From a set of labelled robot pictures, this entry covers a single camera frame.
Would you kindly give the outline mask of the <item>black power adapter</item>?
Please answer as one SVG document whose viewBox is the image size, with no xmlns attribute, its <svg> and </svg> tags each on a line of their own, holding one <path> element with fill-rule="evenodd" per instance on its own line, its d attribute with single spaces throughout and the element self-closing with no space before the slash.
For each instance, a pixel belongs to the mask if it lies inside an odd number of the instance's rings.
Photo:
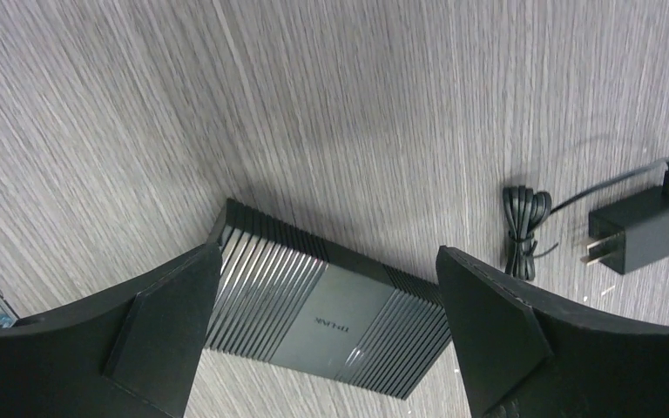
<svg viewBox="0 0 669 418">
<path fill-rule="evenodd" d="M 537 276 L 537 229 L 548 218 L 587 196 L 628 179 L 665 167 L 661 185 L 648 187 L 589 212 L 588 243 L 583 262 L 600 263 L 624 275 L 669 257 L 669 158 L 659 158 L 577 192 L 555 204 L 546 191 L 526 185 L 502 190 L 503 215 L 508 227 L 504 271 L 533 281 Z"/>
</svg>

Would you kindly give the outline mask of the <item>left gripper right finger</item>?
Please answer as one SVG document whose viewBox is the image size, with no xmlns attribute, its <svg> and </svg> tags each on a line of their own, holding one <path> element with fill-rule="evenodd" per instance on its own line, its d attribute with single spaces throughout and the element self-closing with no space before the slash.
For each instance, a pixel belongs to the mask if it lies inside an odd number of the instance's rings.
<svg viewBox="0 0 669 418">
<path fill-rule="evenodd" d="M 442 246 L 436 273 L 475 417 L 669 417 L 669 326 L 606 313 Z"/>
</svg>

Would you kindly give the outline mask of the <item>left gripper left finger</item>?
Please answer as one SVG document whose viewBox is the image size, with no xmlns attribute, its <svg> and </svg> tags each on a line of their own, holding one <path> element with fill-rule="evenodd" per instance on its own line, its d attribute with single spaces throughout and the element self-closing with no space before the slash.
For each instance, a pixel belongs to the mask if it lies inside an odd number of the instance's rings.
<svg viewBox="0 0 669 418">
<path fill-rule="evenodd" d="M 0 417 L 181 417 L 220 281 L 205 244 L 0 328 Z"/>
</svg>

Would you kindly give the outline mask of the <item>black network switch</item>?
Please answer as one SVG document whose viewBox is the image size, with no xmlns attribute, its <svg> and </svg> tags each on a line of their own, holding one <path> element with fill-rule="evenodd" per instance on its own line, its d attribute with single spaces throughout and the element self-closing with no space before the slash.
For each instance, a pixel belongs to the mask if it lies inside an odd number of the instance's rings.
<svg viewBox="0 0 669 418">
<path fill-rule="evenodd" d="M 229 199 L 206 346 L 405 399 L 450 344 L 438 286 Z"/>
</svg>

